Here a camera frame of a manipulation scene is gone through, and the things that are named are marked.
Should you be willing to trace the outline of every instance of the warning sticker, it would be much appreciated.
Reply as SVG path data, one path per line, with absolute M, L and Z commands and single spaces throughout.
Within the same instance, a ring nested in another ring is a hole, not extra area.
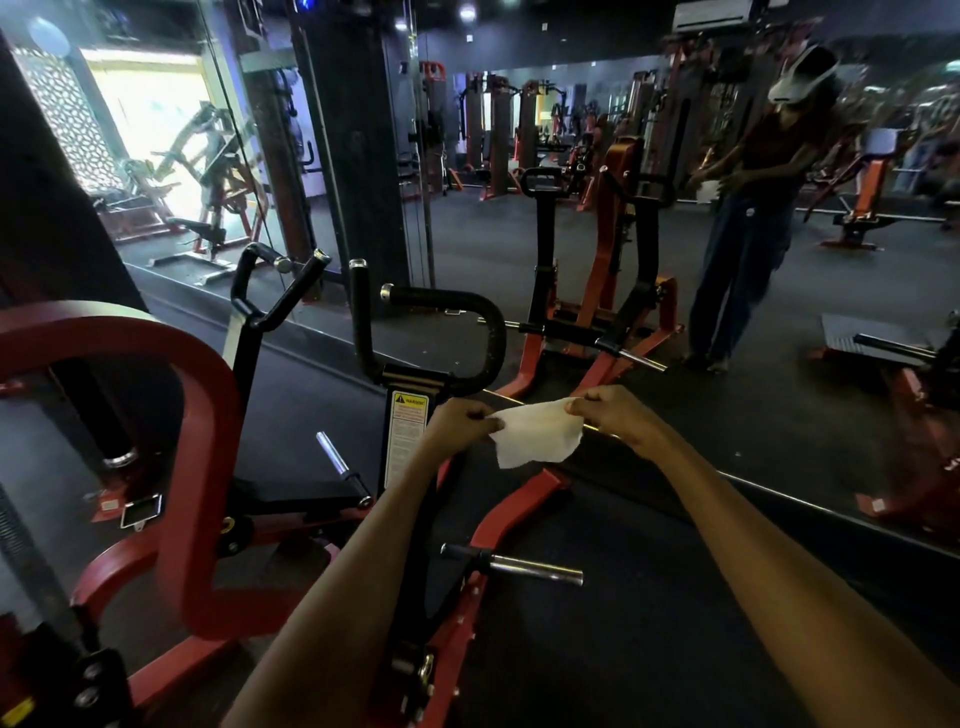
M 394 392 L 390 405 L 390 438 L 387 441 L 387 476 L 389 488 L 407 469 L 423 431 L 429 400 L 423 395 Z

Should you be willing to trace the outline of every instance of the blue jeans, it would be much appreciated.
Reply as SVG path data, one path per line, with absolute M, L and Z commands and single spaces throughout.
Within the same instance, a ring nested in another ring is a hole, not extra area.
M 904 169 L 923 169 L 933 157 L 937 149 L 937 142 L 934 139 L 918 141 L 903 156 Z M 920 172 L 898 172 L 897 181 L 894 182 L 894 192 L 902 192 L 912 195 L 917 182 L 920 180 Z
M 793 207 L 791 200 L 761 209 L 738 194 L 721 205 L 710 232 L 700 287 L 690 309 L 691 352 L 716 360 L 733 353 L 754 308 L 767 293 L 771 274 L 783 263 L 790 247 Z M 725 296 L 727 304 L 723 306 Z

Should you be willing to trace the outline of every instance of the sticker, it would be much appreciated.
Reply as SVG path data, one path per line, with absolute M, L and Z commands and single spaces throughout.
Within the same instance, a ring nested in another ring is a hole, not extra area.
M 387 439 L 387 468 L 384 488 L 389 488 L 407 469 L 407 463 L 426 429 L 430 400 L 423 395 L 394 392 L 390 404 L 390 435 Z
M 30 713 L 34 711 L 36 703 L 31 697 L 21 700 L 18 705 L 13 706 L 8 711 L 3 714 L 3 717 L 0 720 L 3 721 L 3 724 L 6 728 L 13 728 L 14 725 L 23 721 Z

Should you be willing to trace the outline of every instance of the footrest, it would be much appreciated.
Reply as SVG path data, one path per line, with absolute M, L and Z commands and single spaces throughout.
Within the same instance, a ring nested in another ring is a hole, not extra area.
M 828 349 L 835 352 L 869 356 L 873 359 L 882 359 L 883 361 L 893 362 L 894 364 L 915 367 L 920 363 L 915 358 L 902 356 L 893 352 L 885 352 L 884 350 L 875 349 L 874 347 L 861 346 L 855 343 L 853 338 L 858 333 L 866 333 L 880 339 L 898 341 L 911 346 L 931 347 L 931 343 L 927 340 L 926 336 L 898 324 L 887 324 L 882 321 L 871 321 L 870 319 L 857 319 L 853 316 L 838 316 L 832 313 L 823 314 L 820 317 L 820 323 L 824 330 L 824 344 Z

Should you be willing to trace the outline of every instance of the plate-loaded machine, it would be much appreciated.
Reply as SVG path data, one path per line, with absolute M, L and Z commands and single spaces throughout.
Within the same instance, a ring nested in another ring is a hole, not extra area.
M 472 293 L 401 288 L 390 283 L 380 298 L 390 305 L 481 314 L 488 329 L 487 354 L 481 372 L 460 378 L 394 363 L 383 364 L 373 352 L 370 273 L 364 260 L 349 264 L 353 337 L 364 374 L 386 387 L 387 417 L 378 494 L 406 467 L 409 454 L 426 428 L 434 408 L 449 397 L 475 395 L 499 374 L 507 348 L 503 315 L 489 300 Z M 468 545 L 442 544 L 439 555 L 462 563 L 458 578 L 440 607 L 427 614 L 427 571 L 430 535 L 441 498 L 457 487 L 457 466 L 441 468 L 435 487 L 427 489 L 418 512 L 410 551 L 396 601 L 389 661 L 373 691 L 368 725 L 413 725 L 441 728 L 458 692 L 457 680 L 472 641 L 474 622 L 489 575 L 498 571 L 583 586 L 581 571 L 516 559 L 494 552 L 507 533 L 522 523 L 567 481 L 544 470 L 497 504 L 483 519 Z
M 548 339 L 567 342 L 564 354 L 577 358 L 586 357 L 585 349 L 598 350 L 575 393 L 610 383 L 635 364 L 665 371 L 666 367 L 646 354 L 682 330 L 676 323 L 676 281 L 658 277 L 660 209 L 672 205 L 675 194 L 671 175 L 638 171 L 640 146 L 641 142 L 628 137 L 617 140 L 608 151 L 598 188 L 597 254 L 580 304 L 559 302 L 556 297 L 555 212 L 557 201 L 569 193 L 569 188 L 562 186 L 562 170 L 540 167 L 525 171 L 520 178 L 524 194 L 537 201 L 537 272 L 528 320 L 507 323 L 508 328 L 526 335 L 519 373 L 497 390 L 498 394 L 521 400 L 531 394 Z M 554 184 L 534 186 L 536 179 Z M 661 196 L 634 194 L 640 182 L 661 185 Z M 630 215 L 628 205 L 633 208 Z M 613 310 L 616 276 L 632 221 L 636 222 L 636 280 L 624 304 Z M 645 328 L 648 315 L 657 307 L 658 327 Z

